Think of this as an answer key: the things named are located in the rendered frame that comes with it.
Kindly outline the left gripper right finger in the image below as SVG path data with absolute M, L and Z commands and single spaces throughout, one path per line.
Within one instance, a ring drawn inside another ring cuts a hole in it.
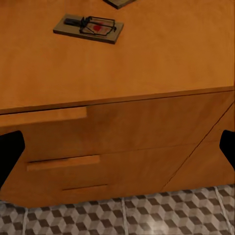
M 235 168 L 235 132 L 225 130 L 219 138 L 219 148 Z

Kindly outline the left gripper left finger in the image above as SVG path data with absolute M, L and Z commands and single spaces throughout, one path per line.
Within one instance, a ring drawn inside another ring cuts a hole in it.
M 20 130 L 0 135 L 0 189 L 24 148 L 24 137 Z

